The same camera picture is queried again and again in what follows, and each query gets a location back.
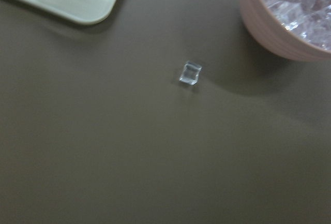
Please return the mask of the loose ice cube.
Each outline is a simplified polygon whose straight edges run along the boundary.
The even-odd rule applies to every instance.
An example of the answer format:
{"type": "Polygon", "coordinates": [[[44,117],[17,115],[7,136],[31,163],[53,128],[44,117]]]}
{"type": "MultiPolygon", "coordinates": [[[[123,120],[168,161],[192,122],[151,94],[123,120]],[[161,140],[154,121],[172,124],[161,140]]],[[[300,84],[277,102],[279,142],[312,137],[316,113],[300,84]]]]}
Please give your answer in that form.
{"type": "Polygon", "coordinates": [[[184,66],[179,81],[189,85],[197,84],[202,66],[192,61],[187,61],[184,66]]]}

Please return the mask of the pink bowl of ice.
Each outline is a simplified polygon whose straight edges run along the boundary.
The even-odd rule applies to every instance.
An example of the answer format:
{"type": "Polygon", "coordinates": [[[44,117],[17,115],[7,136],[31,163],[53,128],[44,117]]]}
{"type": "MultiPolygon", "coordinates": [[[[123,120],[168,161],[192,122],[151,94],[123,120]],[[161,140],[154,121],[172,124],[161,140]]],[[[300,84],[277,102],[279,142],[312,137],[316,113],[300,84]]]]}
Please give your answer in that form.
{"type": "Polygon", "coordinates": [[[248,32],[265,49],[294,61],[330,59],[330,0],[239,0],[248,32]]]}

